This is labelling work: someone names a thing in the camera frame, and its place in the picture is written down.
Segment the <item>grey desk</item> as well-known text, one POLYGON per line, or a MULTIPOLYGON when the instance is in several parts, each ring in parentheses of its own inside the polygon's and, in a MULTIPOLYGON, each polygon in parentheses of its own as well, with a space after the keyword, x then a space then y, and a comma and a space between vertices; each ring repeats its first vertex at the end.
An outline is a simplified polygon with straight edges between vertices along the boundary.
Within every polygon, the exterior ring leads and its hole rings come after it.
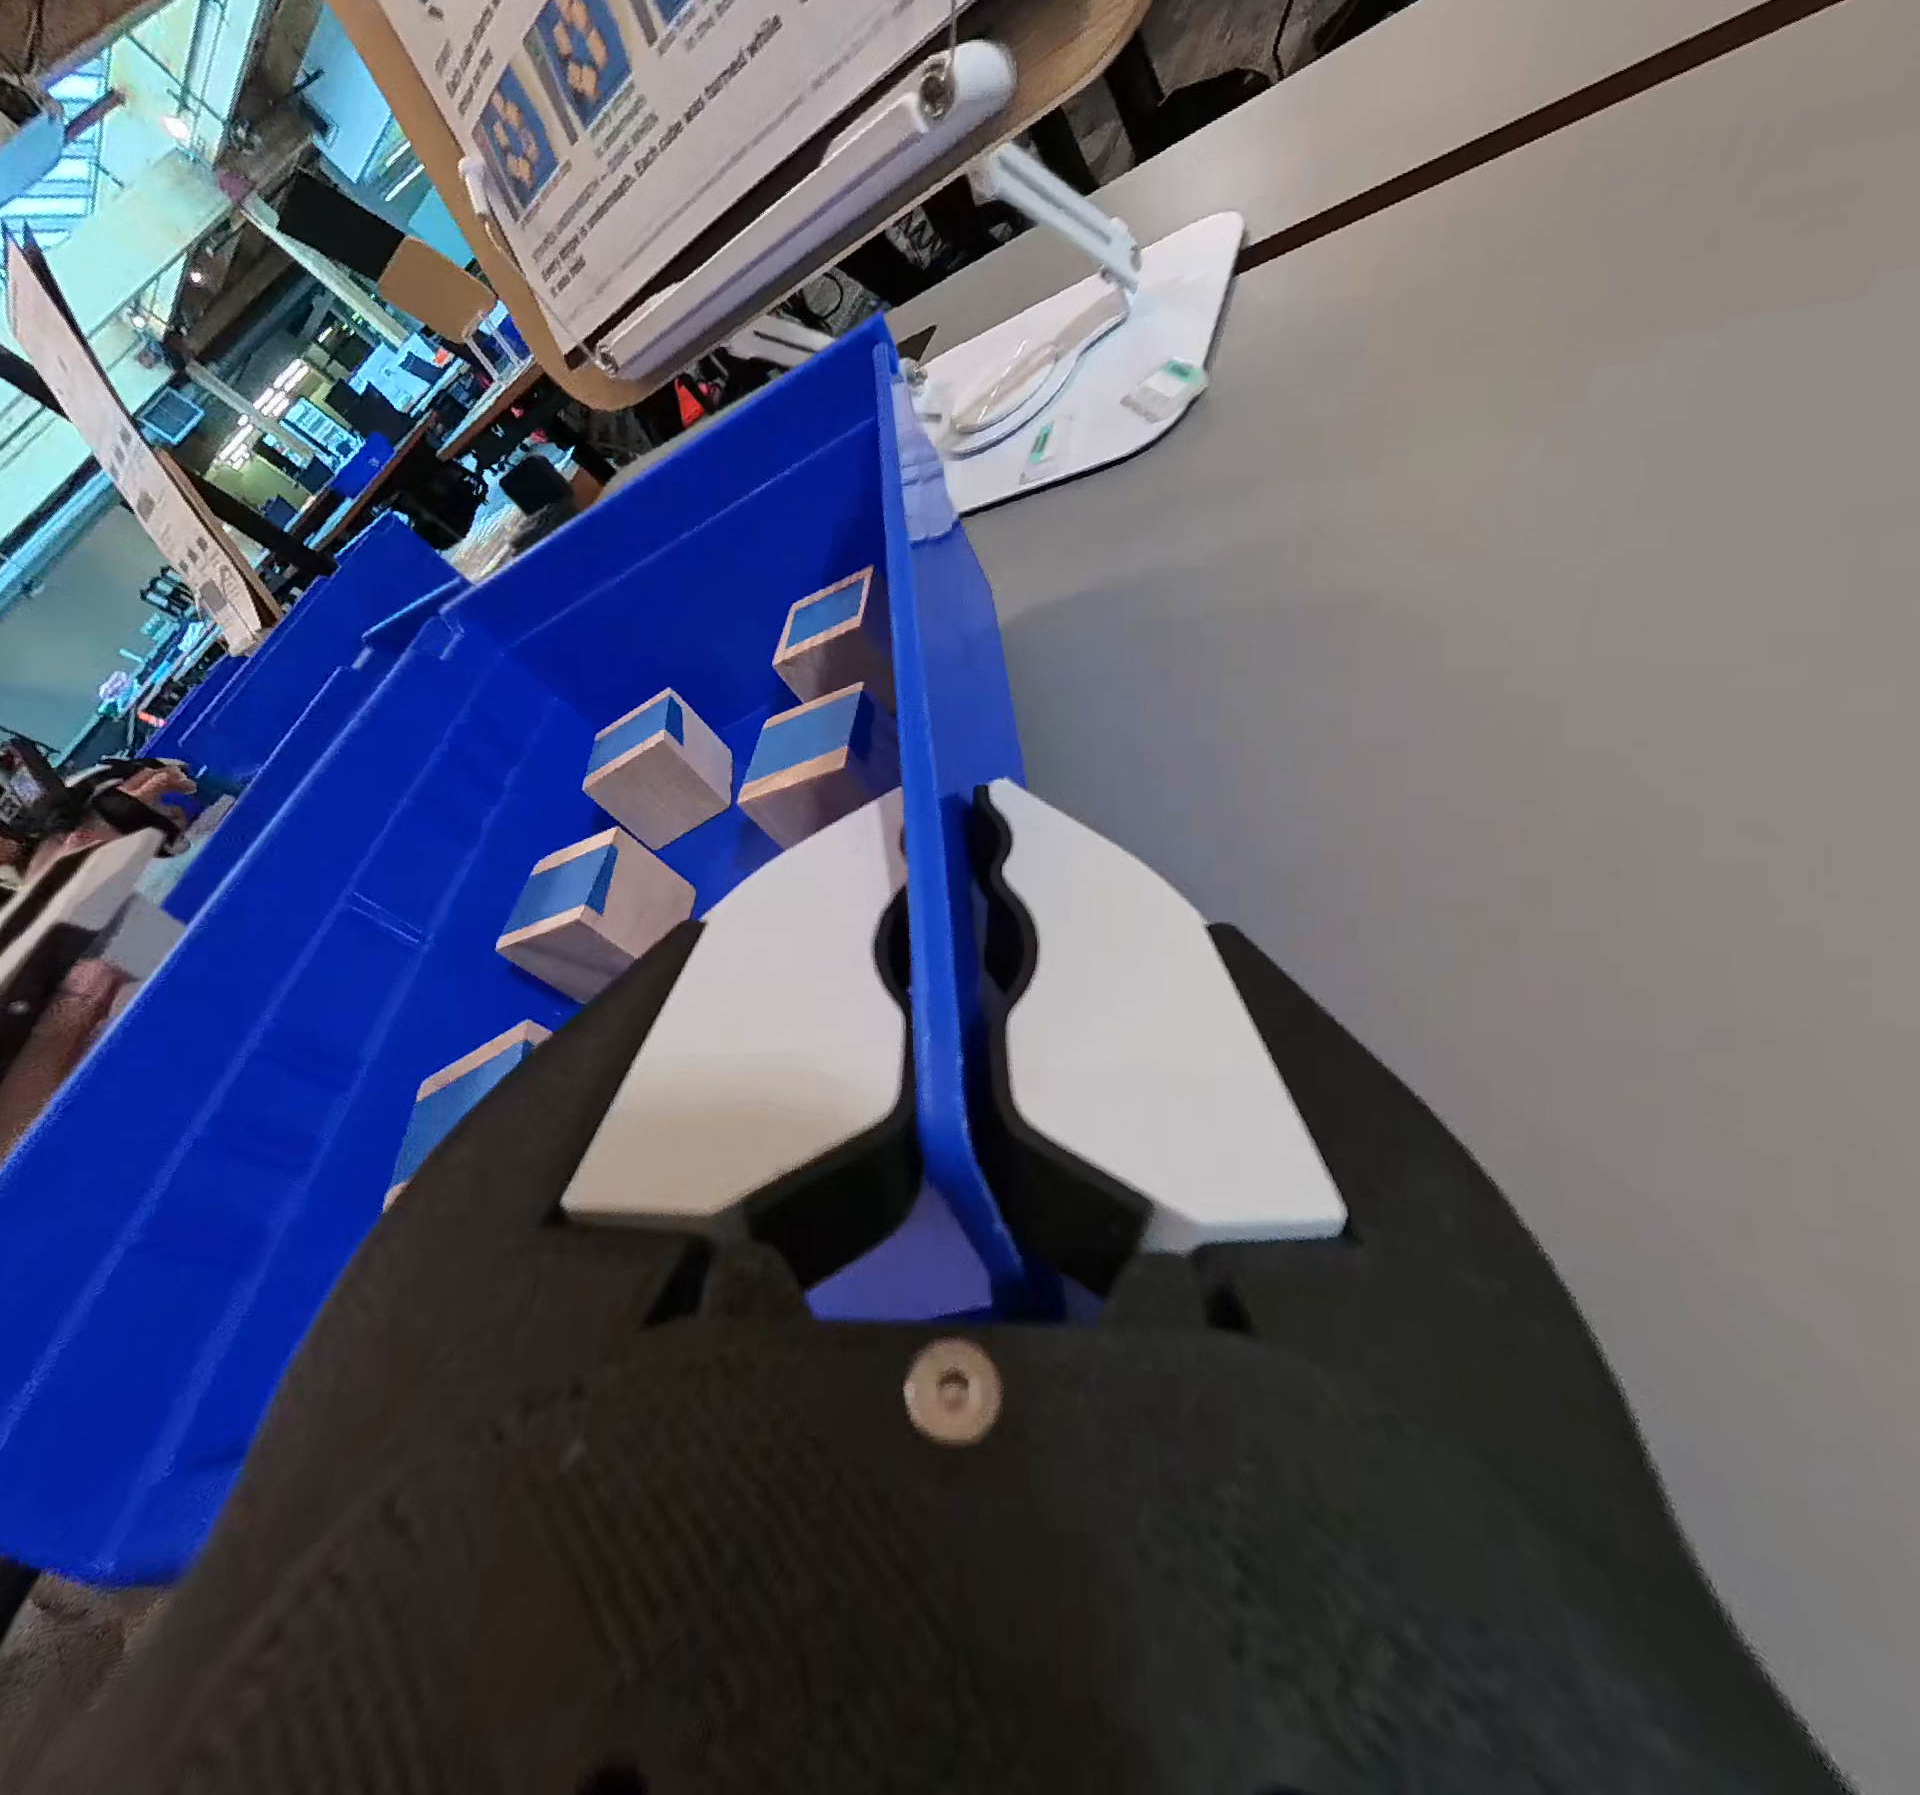
POLYGON ((1501 1182, 1917 1792, 1918 0, 1423 0, 1125 174, 1212 384, 971 519, 1030 788, 1501 1182))

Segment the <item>wooden document stand white base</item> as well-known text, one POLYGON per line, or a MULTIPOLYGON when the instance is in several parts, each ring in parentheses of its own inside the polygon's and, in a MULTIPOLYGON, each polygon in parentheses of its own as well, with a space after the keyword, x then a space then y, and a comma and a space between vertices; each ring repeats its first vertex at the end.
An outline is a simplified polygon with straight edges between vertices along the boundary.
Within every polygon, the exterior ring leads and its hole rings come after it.
POLYGON ((369 64, 545 376, 593 412, 663 388, 748 320, 882 233, 924 196, 1054 112, 1121 55, 1152 0, 974 0, 823 137, 733 203, 625 304, 563 351, 496 230, 484 165, 456 139, 376 0, 324 0, 369 64))

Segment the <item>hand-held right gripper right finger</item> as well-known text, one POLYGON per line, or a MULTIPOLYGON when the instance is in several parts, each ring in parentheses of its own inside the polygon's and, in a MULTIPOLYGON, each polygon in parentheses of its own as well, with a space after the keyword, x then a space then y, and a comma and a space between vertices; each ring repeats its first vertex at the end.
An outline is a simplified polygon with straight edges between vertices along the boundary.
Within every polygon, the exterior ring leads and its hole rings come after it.
POLYGON ((980 785, 984 1173, 1033 1256, 1324 1240, 1348 1207, 1202 912, 1012 779, 980 785))

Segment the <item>brown rounded board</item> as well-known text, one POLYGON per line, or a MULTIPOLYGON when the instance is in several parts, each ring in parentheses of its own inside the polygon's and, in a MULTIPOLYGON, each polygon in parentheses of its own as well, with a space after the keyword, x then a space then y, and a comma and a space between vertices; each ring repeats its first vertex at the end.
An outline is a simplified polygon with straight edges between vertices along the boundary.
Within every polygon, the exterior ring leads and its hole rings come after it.
POLYGON ((442 343, 467 343, 499 302, 489 283, 407 233, 397 235, 375 291, 442 343))

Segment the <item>blue plastic bin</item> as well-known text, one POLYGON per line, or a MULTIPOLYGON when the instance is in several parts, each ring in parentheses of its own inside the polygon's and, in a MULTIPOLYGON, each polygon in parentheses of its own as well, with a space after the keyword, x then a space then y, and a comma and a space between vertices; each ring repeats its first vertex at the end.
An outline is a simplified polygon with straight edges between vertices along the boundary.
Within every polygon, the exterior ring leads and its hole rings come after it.
POLYGON ((420 421, 415 421, 401 439, 370 435, 330 476, 329 489, 340 501, 352 501, 372 493, 372 489, 390 479, 397 468, 420 449, 420 446, 432 448, 434 435, 437 426, 432 416, 420 416, 420 421))
POLYGON ((420 1080, 567 1002, 494 951, 535 865, 605 819, 598 731, 659 690, 735 756, 785 696, 787 612, 893 598, 909 989, 929 1185, 1020 1302, 966 1128, 966 804, 1020 782, 994 594, 933 511, 871 320, 484 584, 392 605, 182 883, 184 937, 4 1163, 4 1558, 95 1587, 187 1568, 389 1187, 420 1080))
POLYGON ((397 513, 381 516, 246 656, 225 656, 146 746, 189 771, 203 804, 236 800, 194 841, 159 906, 194 920, 308 782, 384 678, 376 630, 420 622, 464 576, 397 513))

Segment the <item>printed instruction sheet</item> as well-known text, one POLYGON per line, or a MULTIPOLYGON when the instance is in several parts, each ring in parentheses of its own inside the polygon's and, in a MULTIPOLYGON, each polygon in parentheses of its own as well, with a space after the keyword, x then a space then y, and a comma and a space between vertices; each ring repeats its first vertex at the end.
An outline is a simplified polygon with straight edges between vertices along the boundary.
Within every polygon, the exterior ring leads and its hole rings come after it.
POLYGON ((973 3, 376 0, 563 351, 973 3))

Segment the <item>blue striped wooden cube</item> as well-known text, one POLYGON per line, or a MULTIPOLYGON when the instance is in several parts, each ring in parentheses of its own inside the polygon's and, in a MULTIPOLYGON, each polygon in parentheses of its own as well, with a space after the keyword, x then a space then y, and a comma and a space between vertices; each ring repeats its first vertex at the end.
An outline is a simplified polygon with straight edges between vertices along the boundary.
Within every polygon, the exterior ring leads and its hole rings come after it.
POLYGON ((666 688, 601 728, 585 793, 649 850, 663 850, 733 800, 733 758, 684 696, 666 688))
POLYGON ((865 683, 773 715, 762 726, 737 807, 782 848, 793 848, 871 798, 878 711, 865 683))
POLYGON ((800 700, 869 680, 876 666, 871 608, 878 572, 865 566, 798 598, 773 653, 773 671, 800 700))
POLYGON ((494 953, 587 1003, 694 912, 697 888, 619 827, 550 850, 526 875, 494 953))
POLYGON ((423 1161, 549 1034, 550 1030, 540 1023, 522 1021, 420 1083, 383 1209, 394 1206, 423 1161))

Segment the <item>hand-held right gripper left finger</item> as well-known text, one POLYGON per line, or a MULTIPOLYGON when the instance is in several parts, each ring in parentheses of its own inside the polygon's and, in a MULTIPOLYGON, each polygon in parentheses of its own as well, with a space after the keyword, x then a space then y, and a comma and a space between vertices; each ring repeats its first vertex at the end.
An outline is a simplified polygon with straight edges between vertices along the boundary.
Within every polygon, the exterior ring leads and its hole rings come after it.
POLYGON ((888 919, 902 796, 777 855, 698 930, 588 1138, 578 1226, 770 1250, 876 1250, 921 1194, 914 1074, 888 919))

